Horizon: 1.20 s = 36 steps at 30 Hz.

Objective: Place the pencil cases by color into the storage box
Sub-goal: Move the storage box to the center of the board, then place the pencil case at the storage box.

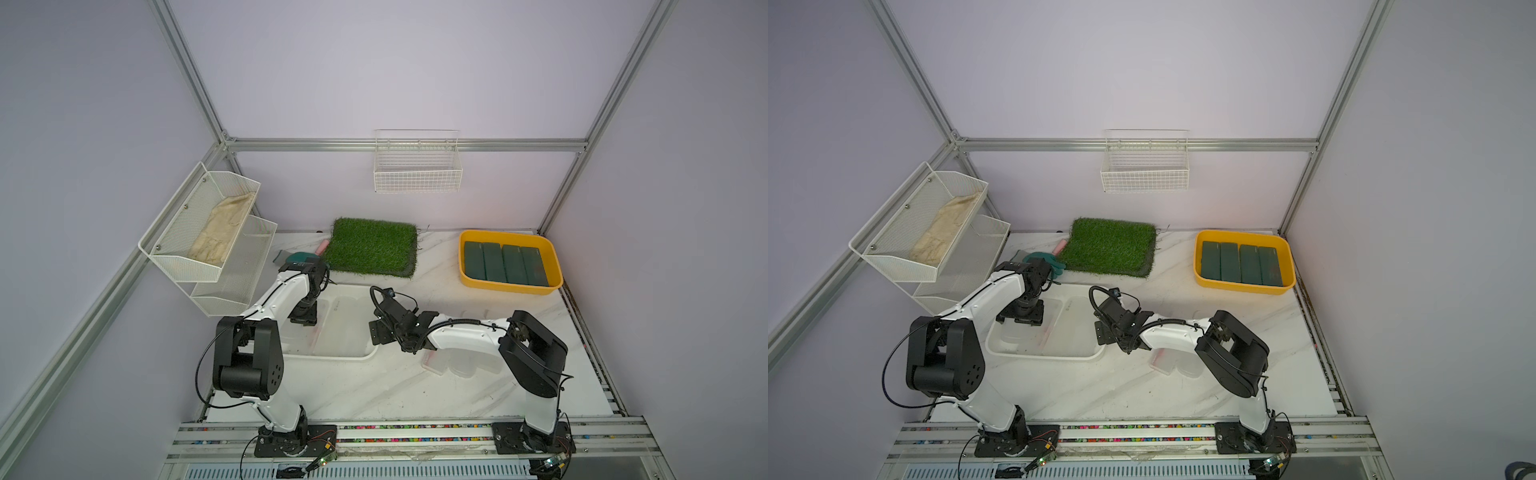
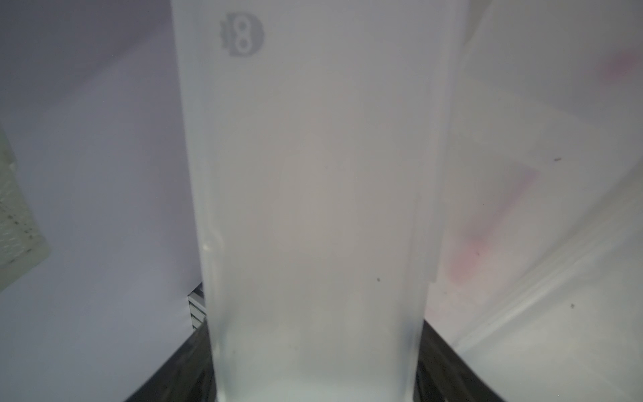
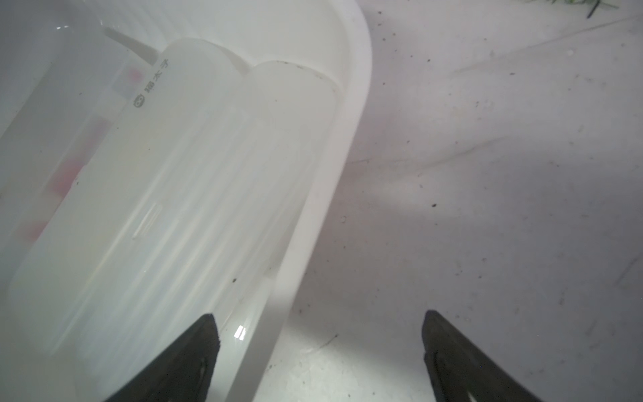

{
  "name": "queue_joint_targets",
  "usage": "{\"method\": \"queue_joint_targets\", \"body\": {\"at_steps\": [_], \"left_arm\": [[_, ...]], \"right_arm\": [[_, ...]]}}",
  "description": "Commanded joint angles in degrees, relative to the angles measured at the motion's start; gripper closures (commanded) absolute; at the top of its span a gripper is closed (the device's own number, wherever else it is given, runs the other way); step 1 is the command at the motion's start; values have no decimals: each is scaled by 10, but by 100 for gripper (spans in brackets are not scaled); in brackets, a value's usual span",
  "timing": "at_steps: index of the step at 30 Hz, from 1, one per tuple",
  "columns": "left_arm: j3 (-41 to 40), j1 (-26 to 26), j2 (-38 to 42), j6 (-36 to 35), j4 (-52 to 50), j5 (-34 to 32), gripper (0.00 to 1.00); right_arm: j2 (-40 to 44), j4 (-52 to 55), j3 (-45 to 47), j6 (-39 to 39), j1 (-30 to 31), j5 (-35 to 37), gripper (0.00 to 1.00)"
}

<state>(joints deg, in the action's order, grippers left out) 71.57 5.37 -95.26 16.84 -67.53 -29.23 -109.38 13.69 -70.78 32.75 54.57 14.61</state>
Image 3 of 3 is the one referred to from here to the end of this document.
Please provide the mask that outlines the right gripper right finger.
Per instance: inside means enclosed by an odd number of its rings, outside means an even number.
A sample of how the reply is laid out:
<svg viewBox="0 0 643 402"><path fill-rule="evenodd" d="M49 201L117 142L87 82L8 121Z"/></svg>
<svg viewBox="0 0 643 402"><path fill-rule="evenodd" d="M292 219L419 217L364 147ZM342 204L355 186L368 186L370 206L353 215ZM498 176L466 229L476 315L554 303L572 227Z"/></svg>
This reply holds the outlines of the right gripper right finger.
<svg viewBox="0 0 643 402"><path fill-rule="evenodd" d="M437 401L539 401L437 311L425 313L421 336Z"/></svg>

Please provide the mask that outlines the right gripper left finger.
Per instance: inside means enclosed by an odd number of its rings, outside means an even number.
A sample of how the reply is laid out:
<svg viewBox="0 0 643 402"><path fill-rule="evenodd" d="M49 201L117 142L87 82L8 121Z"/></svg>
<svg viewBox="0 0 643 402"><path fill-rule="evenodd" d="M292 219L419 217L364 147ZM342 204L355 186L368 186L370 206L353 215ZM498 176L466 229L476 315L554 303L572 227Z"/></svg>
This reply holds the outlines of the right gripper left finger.
<svg viewBox="0 0 643 402"><path fill-rule="evenodd" d="M220 350L212 314L204 314L108 402L205 402Z"/></svg>

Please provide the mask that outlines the clear pencil case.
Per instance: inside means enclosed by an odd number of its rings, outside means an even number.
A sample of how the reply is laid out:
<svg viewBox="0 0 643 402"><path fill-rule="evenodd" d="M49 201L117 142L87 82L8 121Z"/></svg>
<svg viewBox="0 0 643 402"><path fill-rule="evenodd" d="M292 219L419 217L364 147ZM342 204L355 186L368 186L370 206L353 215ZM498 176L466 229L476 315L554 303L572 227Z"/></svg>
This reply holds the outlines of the clear pencil case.
<svg viewBox="0 0 643 402"><path fill-rule="evenodd" d="M6 287L149 63L108 28L59 27L1 58L1 286Z"/></svg>
<svg viewBox="0 0 643 402"><path fill-rule="evenodd" d="M180 142L240 80L221 48L179 40L100 125L80 160L68 163L59 205L36 230L8 289L32 348L52 355L65 343L102 277L122 269L127 244L152 218L152 193L176 170Z"/></svg>
<svg viewBox="0 0 643 402"><path fill-rule="evenodd" d="M290 236L341 99L315 70L266 62L179 146L75 333L84 400L114 395L204 314L229 319Z"/></svg>

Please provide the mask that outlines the white plastic storage box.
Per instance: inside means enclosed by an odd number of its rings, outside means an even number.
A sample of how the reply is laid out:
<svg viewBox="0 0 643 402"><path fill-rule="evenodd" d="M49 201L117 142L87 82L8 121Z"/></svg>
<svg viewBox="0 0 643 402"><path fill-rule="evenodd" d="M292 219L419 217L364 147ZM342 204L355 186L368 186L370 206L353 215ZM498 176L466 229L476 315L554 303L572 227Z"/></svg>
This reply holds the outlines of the white plastic storage box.
<svg viewBox="0 0 643 402"><path fill-rule="evenodd" d="M2 2L2 400L254 400L372 64L355 1Z"/></svg>

